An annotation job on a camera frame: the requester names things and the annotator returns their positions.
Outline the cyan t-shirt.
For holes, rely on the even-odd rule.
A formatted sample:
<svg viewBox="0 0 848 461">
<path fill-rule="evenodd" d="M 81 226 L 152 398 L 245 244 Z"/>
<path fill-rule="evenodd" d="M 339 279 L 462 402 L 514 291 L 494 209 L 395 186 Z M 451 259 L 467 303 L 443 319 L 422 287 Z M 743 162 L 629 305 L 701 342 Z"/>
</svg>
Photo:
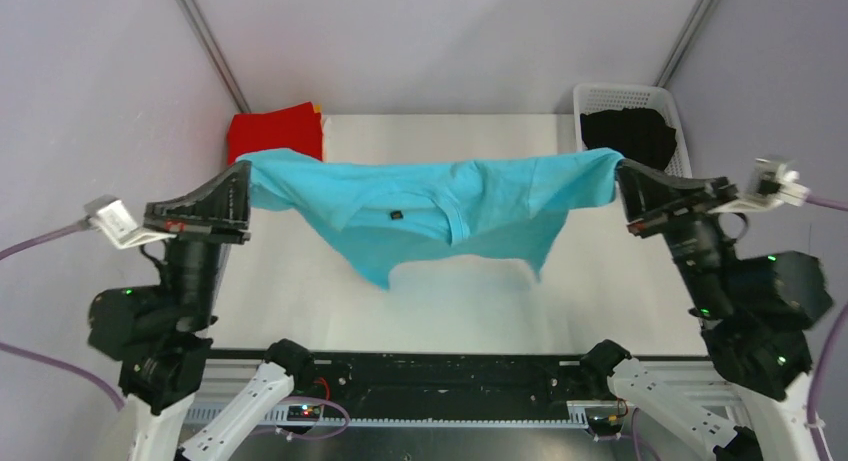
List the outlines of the cyan t-shirt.
<svg viewBox="0 0 848 461">
<path fill-rule="evenodd" d="M 539 273 L 570 212 L 616 195 L 611 149 L 512 160 L 357 165 L 250 153 L 256 209 L 294 210 L 354 270 L 388 288 L 404 263 L 475 255 Z"/>
</svg>

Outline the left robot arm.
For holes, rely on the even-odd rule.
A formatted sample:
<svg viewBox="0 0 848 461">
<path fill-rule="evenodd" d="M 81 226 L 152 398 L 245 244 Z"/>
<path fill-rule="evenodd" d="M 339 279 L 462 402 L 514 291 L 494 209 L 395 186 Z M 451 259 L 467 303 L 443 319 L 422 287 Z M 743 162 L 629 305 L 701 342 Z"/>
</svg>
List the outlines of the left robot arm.
<svg viewBox="0 0 848 461">
<path fill-rule="evenodd" d="M 136 412 L 133 460 L 227 460 L 276 405 L 314 387 L 313 354 L 278 341 L 201 432 L 179 438 L 212 353 L 206 330 L 223 249 L 250 237 L 250 180 L 250 163 L 239 161 L 186 195 L 149 203 L 142 221 L 113 196 L 85 208 L 89 224 L 119 249 L 164 245 L 153 262 L 157 284 L 105 290 L 88 314 L 88 343 L 120 363 L 119 386 Z"/>
</svg>

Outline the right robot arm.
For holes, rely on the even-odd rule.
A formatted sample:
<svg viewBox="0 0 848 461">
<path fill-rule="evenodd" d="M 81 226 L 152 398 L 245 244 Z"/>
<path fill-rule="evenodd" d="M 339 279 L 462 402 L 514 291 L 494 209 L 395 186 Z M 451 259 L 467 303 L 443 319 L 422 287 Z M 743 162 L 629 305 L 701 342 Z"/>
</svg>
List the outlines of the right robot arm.
<svg viewBox="0 0 848 461">
<path fill-rule="evenodd" d="M 803 205 L 809 191 L 798 173 L 786 160 L 761 158 L 745 190 L 723 177 L 675 177 L 632 160 L 615 173 L 630 233 L 664 239 L 709 359 L 750 425 L 692 402 L 610 340 L 581 358 L 584 391 L 629 401 L 706 460 L 830 459 L 817 409 L 829 352 L 813 358 L 806 339 L 833 306 L 821 262 L 798 251 L 741 259 L 719 222 L 723 214 Z"/>
</svg>

